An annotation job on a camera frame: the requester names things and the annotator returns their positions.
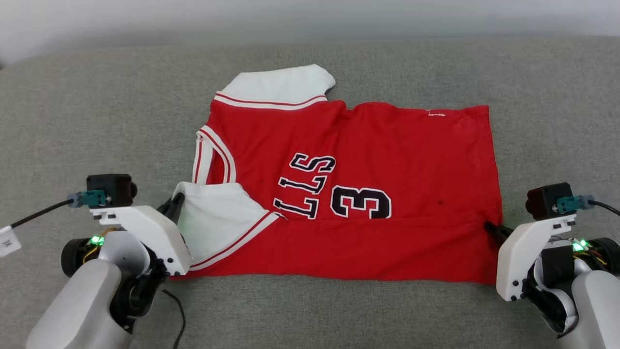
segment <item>white wall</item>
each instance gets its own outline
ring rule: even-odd
[[[620,0],[0,0],[0,62],[60,50],[500,35],[620,35]]]

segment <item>cable connector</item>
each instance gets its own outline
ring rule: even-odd
[[[553,208],[554,211],[557,210],[556,212],[560,214],[577,210],[589,210],[593,209],[595,206],[589,203],[589,201],[592,200],[594,200],[592,195],[561,197],[557,200],[557,203]]]
[[[77,209],[84,205],[105,206],[109,202],[109,199],[103,190],[80,191],[69,195],[67,200],[73,200],[73,202],[69,204],[69,207],[72,209]]]

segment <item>teal connector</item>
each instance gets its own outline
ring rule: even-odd
[[[82,204],[86,206],[104,206],[107,203],[103,190],[83,191],[81,194]]]
[[[561,197],[557,200],[557,212],[565,214],[570,211],[593,209],[594,205],[590,204],[588,200],[594,200],[594,197],[592,195]]]

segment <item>white label tag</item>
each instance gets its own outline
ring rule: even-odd
[[[22,248],[22,244],[19,243],[13,229],[9,227],[0,229],[0,257],[13,253],[20,248]]]

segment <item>red stripe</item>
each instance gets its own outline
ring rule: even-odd
[[[194,183],[198,183],[198,170],[200,169],[200,160],[202,159],[202,141],[203,138],[200,137],[200,144],[198,146],[198,164],[196,165],[196,176],[194,177]]]
[[[308,103],[309,101],[312,101],[312,100],[314,100],[314,99],[317,99],[317,98],[324,98],[324,97],[325,97],[325,95],[321,94],[321,95],[318,95],[318,96],[314,96],[314,97],[312,97],[311,99],[308,99],[307,101],[305,101],[305,102],[301,102],[301,103],[280,103],[280,102],[257,102],[257,101],[243,101],[242,99],[234,99],[234,98],[230,98],[230,97],[225,96],[225,95],[223,95],[223,94],[221,94],[221,93],[216,93],[215,95],[216,95],[216,96],[220,96],[220,97],[222,97],[222,98],[230,99],[231,101],[234,101],[234,102],[241,102],[241,103],[253,103],[253,104],[275,104],[275,105],[277,105],[277,106],[300,106],[300,105],[305,104],[305,103]]]
[[[231,171],[232,171],[232,168],[231,168],[230,161],[228,161],[228,157],[226,156],[226,153],[224,152],[224,150],[222,150],[222,148],[219,146],[219,144],[217,144],[215,142],[213,137],[211,137],[211,135],[209,135],[205,130],[200,129],[200,132],[204,133],[207,137],[209,137],[209,139],[211,140],[211,143],[213,145],[215,145],[219,149],[219,153],[222,154],[222,157],[224,158],[224,161],[226,161],[226,164],[228,165],[228,178],[225,178],[225,180],[226,180],[225,183],[230,182],[231,181]]]
[[[265,220],[265,218],[267,218],[267,216],[269,216],[270,214],[271,214],[271,212],[267,212],[267,213],[266,213],[266,214],[265,214],[265,215],[264,215],[264,216],[263,216],[263,217],[262,217],[262,218],[261,218],[258,222],[256,222],[256,223],[255,223],[255,224],[254,224],[254,225],[253,225],[253,226],[252,226],[252,227],[251,227],[248,231],[246,231],[246,233],[245,233],[245,234],[243,234],[243,236],[242,236],[242,237],[240,237],[240,238],[239,238],[237,241],[235,241],[232,245],[228,246],[228,247],[227,247],[227,249],[225,249],[225,250],[223,250],[223,251],[219,252],[219,253],[218,253],[218,254],[216,254],[216,255],[213,255],[213,256],[211,256],[211,257],[207,258],[206,260],[204,260],[204,261],[202,261],[202,262],[200,262],[200,263],[198,263],[198,264],[194,264],[194,265],[192,265],[192,266],[199,266],[199,265],[203,265],[203,264],[207,263],[208,261],[210,261],[210,260],[214,259],[215,257],[217,257],[217,256],[221,255],[222,253],[225,253],[226,251],[230,250],[230,249],[231,249],[231,248],[233,248],[235,245],[237,245],[237,244],[238,244],[241,240],[243,240],[243,239],[247,236],[247,234],[251,233],[254,229],[256,229],[256,226],[258,226],[258,225],[259,225],[259,224],[260,224],[263,220]]]

